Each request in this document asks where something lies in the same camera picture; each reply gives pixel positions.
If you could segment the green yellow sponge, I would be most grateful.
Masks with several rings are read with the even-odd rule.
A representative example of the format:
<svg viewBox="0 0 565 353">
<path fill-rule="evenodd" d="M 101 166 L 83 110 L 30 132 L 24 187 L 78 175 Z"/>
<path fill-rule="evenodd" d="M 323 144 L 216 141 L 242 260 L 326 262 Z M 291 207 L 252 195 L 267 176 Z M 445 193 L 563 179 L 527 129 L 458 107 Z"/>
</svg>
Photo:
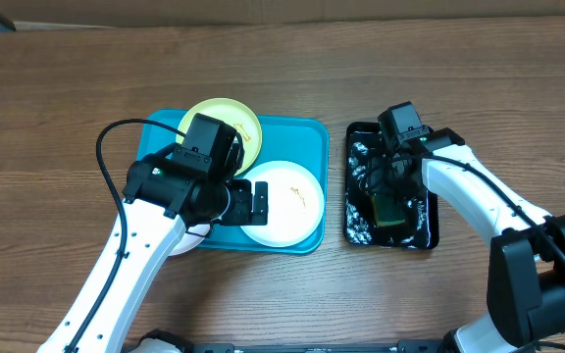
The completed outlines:
<svg viewBox="0 0 565 353">
<path fill-rule="evenodd" d="M 406 214 L 391 195 L 371 196 L 375 224 L 377 227 L 393 227 L 406 222 Z"/>
</svg>

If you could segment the white plate with pink rim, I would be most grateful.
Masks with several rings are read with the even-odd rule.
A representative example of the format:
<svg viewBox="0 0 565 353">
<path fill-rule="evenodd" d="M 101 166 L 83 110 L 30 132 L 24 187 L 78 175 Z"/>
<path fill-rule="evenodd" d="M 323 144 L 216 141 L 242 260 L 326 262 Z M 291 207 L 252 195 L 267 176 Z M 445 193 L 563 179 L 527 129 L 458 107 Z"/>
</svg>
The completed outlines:
<svg viewBox="0 0 565 353">
<path fill-rule="evenodd" d="M 170 256 L 177 256 L 197 247 L 206 237 L 209 236 L 211 229 L 210 225 L 204 224 L 189 227 L 181 241 L 170 252 Z"/>
</svg>

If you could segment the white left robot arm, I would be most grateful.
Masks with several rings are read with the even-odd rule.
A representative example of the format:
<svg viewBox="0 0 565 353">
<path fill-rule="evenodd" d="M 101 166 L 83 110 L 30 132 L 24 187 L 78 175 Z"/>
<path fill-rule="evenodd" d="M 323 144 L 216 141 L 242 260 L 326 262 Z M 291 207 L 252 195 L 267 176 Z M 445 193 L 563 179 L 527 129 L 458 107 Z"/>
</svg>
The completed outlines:
<svg viewBox="0 0 565 353">
<path fill-rule="evenodd" d="M 238 179 L 239 157 L 149 154 L 115 195 L 118 217 L 73 306 L 42 352 L 119 352 L 163 263 L 215 225 L 263 226 L 267 185 Z"/>
</svg>

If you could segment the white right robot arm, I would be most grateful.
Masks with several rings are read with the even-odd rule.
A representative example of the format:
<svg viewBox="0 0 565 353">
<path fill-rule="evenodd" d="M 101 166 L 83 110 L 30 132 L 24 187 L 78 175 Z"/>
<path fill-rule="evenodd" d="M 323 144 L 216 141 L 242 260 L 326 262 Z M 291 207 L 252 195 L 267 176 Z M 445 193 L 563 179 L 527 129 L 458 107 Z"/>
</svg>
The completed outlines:
<svg viewBox="0 0 565 353">
<path fill-rule="evenodd" d="M 428 250 L 446 201 L 489 251 L 487 311 L 413 352 L 533 352 L 565 332 L 565 215 L 494 176 L 454 131 L 377 125 L 346 139 L 344 229 L 350 241 Z"/>
</svg>

